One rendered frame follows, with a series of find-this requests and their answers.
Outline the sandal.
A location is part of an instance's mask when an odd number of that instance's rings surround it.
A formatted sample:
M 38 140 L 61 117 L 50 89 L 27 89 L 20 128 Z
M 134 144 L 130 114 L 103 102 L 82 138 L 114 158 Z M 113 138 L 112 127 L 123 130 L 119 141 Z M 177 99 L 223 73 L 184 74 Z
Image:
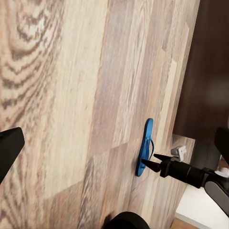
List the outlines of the sandal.
M 138 163 L 137 163 L 137 168 L 136 168 L 136 175 L 138 177 L 140 177 L 142 175 L 144 169 L 146 168 L 146 165 L 144 165 L 141 162 L 141 159 L 149 160 L 148 158 L 149 158 L 150 142 L 152 143 L 152 146 L 153 146 L 152 151 L 154 151 L 154 143 L 153 143 L 153 141 L 151 139 L 152 128 L 153 128 L 153 118 L 149 118 L 147 120 L 147 122 L 146 122 L 142 149 L 141 149 L 141 152 L 140 152 L 140 156 L 139 156 Z

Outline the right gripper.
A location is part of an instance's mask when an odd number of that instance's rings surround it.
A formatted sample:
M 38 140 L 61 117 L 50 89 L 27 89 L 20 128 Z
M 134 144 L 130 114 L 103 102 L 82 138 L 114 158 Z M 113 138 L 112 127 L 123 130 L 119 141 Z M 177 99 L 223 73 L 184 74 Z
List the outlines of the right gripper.
M 169 175 L 187 183 L 187 176 L 192 168 L 190 164 L 176 160 L 172 161 L 171 156 L 165 156 L 161 154 L 154 154 L 153 156 L 162 160 L 162 162 L 159 164 L 146 159 L 141 159 L 141 162 L 156 172 L 161 171 L 160 176 L 164 178 Z

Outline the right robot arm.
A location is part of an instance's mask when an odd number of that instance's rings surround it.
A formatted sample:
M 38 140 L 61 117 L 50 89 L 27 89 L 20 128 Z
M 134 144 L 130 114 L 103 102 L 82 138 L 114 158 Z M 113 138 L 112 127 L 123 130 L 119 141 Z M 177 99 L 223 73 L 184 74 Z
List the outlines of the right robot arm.
M 186 151 L 186 146 L 177 146 L 170 150 L 173 157 L 161 154 L 153 155 L 162 160 L 160 164 L 146 159 L 141 159 L 141 162 L 156 172 L 161 171 L 160 176 L 164 178 L 169 175 L 180 181 L 189 183 L 196 188 L 201 187 L 204 175 L 208 174 L 208 177 L 205 180 L 204 189 L 229 217 L 229 175 L 207 167 L 199 169 L 190 164 L 184 163 L 183 154 L 186 153 Z

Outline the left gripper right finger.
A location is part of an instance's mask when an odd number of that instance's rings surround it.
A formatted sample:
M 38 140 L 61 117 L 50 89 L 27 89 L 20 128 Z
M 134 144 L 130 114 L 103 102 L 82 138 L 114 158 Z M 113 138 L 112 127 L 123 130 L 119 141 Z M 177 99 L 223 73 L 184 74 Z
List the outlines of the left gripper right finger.
M 214 144 L 226 162 L 229 164 L 229 129 L 218 127 Z

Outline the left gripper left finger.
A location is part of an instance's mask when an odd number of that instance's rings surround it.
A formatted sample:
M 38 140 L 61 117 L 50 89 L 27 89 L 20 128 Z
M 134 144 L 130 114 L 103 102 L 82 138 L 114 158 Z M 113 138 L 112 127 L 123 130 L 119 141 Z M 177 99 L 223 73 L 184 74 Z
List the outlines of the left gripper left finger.
M 21 127 L 0 132 L 0 184 L 25 145 Z

